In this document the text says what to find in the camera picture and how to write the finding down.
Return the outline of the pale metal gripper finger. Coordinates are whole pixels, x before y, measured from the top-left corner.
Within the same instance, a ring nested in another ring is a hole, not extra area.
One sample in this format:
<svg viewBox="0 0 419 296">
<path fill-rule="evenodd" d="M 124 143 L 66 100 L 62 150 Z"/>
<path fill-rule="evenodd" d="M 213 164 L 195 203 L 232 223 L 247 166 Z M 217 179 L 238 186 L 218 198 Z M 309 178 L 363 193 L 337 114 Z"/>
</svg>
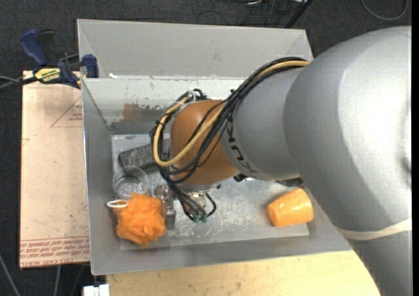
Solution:
<svg viewBox="0 0 419 296">
<path fill-rule="evenodd" d="M 172 194 L 170 194 L 166 199 L 165 212 L 166 212 L 166 217 L 165 217 L 166 228 L 174 229 L 177 212 L 175 210 L 174 197 Z"/>
<path fill-rule="evenodd" d="M 159 184 L 154 190 L 154 195 L 162 201 L 163 205 L 168 203 L 168 185 Z"/>
</svg>

